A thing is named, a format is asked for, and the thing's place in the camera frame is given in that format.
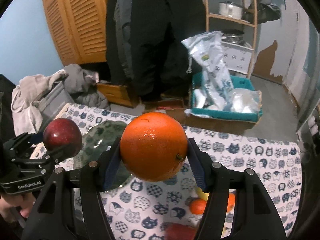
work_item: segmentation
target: teal plastic crate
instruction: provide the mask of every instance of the teal plastic crate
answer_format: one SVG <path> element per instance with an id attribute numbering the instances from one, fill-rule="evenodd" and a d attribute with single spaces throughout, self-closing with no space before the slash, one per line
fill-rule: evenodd
<path id="1" fill-rule="evenodd" d="M 254 91 L 254 87 L 251 81 L 247 78 L 231 76 L 231 80 L 234 88 L 246 88 Z M 201 81 L 202 81 L 202 73 L 195 74 L 192 78 L 193 89 L 195 87 L 200 87 Z M 203 108 L 195 108 L 193 107 L 195 105 L 195 97 L 193 95 L 193 92 L 192 92 L 191 102 L 192 102 L 191 112 L 193 114 L 205 114 L 216 119 L 258 122 L 259 119 L 262 117 L 262 108 L 258 114 L 234 113 L 234 112 L 210 110 L 210 109 L 203 109 Z"/>

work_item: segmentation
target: brown patch on door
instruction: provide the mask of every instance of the brown patch on door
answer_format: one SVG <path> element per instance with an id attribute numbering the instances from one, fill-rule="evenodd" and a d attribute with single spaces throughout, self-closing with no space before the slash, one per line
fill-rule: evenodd
<path id="1" fill-rule="evenodd" d="M 282 83 L 283 76 L 275 77 L 274 75 L 270 74 L 273 63 L 275 62 L 277 49 L 278 42 L 275 40 L 271 46 L 260 51 L 257 56 L 257 61 L 254 65 L 253 74 L 277 83 Z"/>

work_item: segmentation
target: metal screw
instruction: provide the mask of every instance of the metal screw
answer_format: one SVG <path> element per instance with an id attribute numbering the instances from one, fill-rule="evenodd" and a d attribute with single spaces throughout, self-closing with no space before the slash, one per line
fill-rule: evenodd
<path id="1" fill-rule="evenodd" d="M 97 165 L 98 165 L 98 163 L 96 161 L 89 162 L 89 167 L 91 167 L 91 168 L 93 168 Z"/>
<path id="2" fill-rule="evenodd" d="M 212 163 L 212 166 L 214 167 L 214 168 L 220 168 L 221 167 L 221 164 L 220 163 L 218 163 L 218 162 L 214 162 L 214 163 Z"/>
<path id="3" fill-rule="evenodd" d="M 54 170 L 55 173 L 59 174 L 63 171 L 63 168 L 62 167 L 58 167 Z"/>
<path id="4" fill-rule="evenodd" d="M 253 175 L 253 174 L 254 174 L 254 170 L 253 170 L 253 169 L 247 169 L 247 173 L 248 173 L 249 175 Z"/>

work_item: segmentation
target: table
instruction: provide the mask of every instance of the table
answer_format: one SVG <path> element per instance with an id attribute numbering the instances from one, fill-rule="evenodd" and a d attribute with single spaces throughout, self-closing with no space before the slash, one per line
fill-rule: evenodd
<path id="1" fill-rule="evenodd" d="M 99 123 L 112 120 L 128 124 L 135 116 L 67 104 L 57 118 L 72 119 L 82 134 Z M 201 151 L 228 169 L 244 171 L 252 168 L 260 177 L 275 204 L 287 235 L 294 225 L 301 194 L 302 174 L 300 150 L 296 143 L 243 137 L 211 130 L 184 126 L 188 138 L 194 138 Z M 32 158 L 46 152 L 43 143 L 37 145 Z M 60 166 L 73 168 L 73 159 Z M 197 195 L 188 160 L 174 177 L 157 182 L 137 178 L 128 185 L 101 193 L 108 221 L 116 239 L 164 240 L 164 229 L 169 223 L 196 226 L 201 215 L 193 215 L 189 204 Z M 76 216 L 83 219 L 79 190 L 75 191 Z M 231 231 L 233 210 L 226 214 L 222 237 Z"/>

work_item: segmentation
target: white storage box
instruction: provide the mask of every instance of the white storage box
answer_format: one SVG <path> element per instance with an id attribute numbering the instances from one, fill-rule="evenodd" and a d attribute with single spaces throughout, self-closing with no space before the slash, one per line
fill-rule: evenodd
<path id="1" fill-rule="evenodd" d="M 44 131 L 66 103 L 74 103 L 74 101 L 65 90 L 64 81 L 60 81 L 50 93 L 39 102 L 39 110 L 43 119 L 40 131 Z"/>
<path id="2" fill-rule="evenodd" d="M 253 49 L 247 42 L 244 46 L 222 42 L 223 60 L 228 70 L 247 74 L 251 62 Z"/>

